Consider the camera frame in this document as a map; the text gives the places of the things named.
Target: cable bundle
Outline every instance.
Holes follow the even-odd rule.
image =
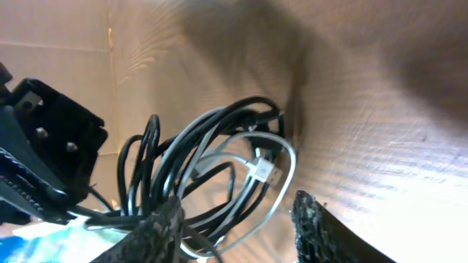
[[[266,104],[271,109],[258,112],[249,108],[252,104]],[[270,121],[278,122],[277,133],[268,128]],[[221,135],[227,135],[228,138],[214,150],[207,151],[215,138]],[[295,152],[284,139],[283,116],[279,114],[279,108],[270,99],[262,97],[250,97],[228,107],[210,110],[195,119],[176,137],[161,144],[159,138],[159,119],[157,115],[152,115],[143,135],[130,137],[118,157],[117,179],[121,209],[114,210],[99,193],[91,189],[91,193],[109,212],[98,213],[77,208],[74,212],[91,217],[86,222],[86,228],[131,231],[144,221],[151,211],[165,203],[169,196],[174,194],[183,199],[213,176],[228,169],[230,176],[227,184],[227,201],[198,216],[187,218],[184,222],[182,233],[184,239],[181,243],[183,252],[181,256],[185,259],[215,256],[221,261],[220,253],[242,242],[273,215],[295,171]],[[249,140],[252,147],[251,159],[223,151],[228,144],[242,138]],[[127,191],[125,162],[130,147],[138,141],[140,147]],[[270,186],[268,177],[276,169],[273,164],[284,149],[290,155],[290,171],[270,212],[243,237],[217,251],[215,247],[221,243],[226,234],[247,218],[261,203]],[[161,157],[159,166],[151,176],[154,162],[159,157]],[[233,196],[236,178],[233,162],[227,161],[215,166],[218,159],[225,158],[239,161],[249,168],[249,176],[236,197]],[[260,193],[254,197],[258,187],[261,187]],[[141,191],[140,206],[136,204],[138,189]]]

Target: brown surface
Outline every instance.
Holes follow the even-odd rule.
[[[461,0],[110,1],[119,143],[150,113],[169,137],[207,109],[269,96],[300,151],[290,194],[316,194],[397,261],[466,261],[455,240],[468,232],[467,11]],[[289,231],[227,261],[290,262]]]

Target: screw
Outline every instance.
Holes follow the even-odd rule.
[[[78,146],[74,142],[67,142],[67,152],[73,153],[78,150]]]
[[[47,131],[42,127],[36,129],[36,135],[39,139],[47,139],[49,137]]]

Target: cable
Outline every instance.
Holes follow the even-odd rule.
[[[266,104],[270,110],[259,112],[250,108],[251,105],[259,103]],[[278,135],[281,136],[274,134],[268,128],[268,123],[274,120],[278,121]],[[290,184],[295,170],[295,153],[289,143],[282,138],[284,136],[284,121],[282,115],[279,114],[279,108],[270,99],[246,98],[230,106],[219,107],[203,113],[180,134],[161,144],[159,144],[160,134],[159,118],[157,115],[152,115],[148,119],[143,134],[132,136],[124,143],[118,155],[117,164],[118,195],[121,201],[119,210],[114,210],[99,193],[91,188],[90,193],[109,212],[98,213],[79,207],[71,209],[70,212],[88,216],[90,219],[85,222],[87,229],[113,228],[117,231],[128,232],[144,221],[151,211],[156,210],[166,202],[170,195],[175,194],[183,199],[211,178],[229,168],[227,201],[198,216],[185,219],[181,233],[184,237],[181,240],[181,258],[197,259],[214,256],[221,262],[220,254],[245,240],[271,217]],[[227,135],[227,139],[214,150],[210,150],[209,153],[207,149],[211,143],[222,135]],[[231,142],[241,138],[249,139],[252,156],[244,158],[234,153],[224,152]],[[130,148],[136,142],[140,142],[140,144],[127,190],[125,164]],[[256,168],[256,164],[253,163],[255,158],[265,158],[265,160],[274,163],[283,148],[286,148],[290,154],[291,167],[286,183],[270,212],[246,235],[217,251],[216,246],[225,239],[228,232],[258,207],[265,197],[269,184],[262,183],[258,178],[249,175],[240,191],[234,196],[236,171],[233,162],[215,163],[220,159],[230,159],[240,162],[241,165],[253,171]],[[160,156],[159,165],[153,172],[154,162]],[[261,191],[257,197],[253,197],[258,186],[262,187]],[[140,191],[141,198],[139,206],[137,206],[136,200],[137,191]]]

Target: bolt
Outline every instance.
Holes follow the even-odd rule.
[[[47,131],[42,127],[36,129],[36,135],[39,139],[47,139],[49,137]]]
[[[78,146],[74,142],[67,142],[67,152],[73,153],[78,150]]]

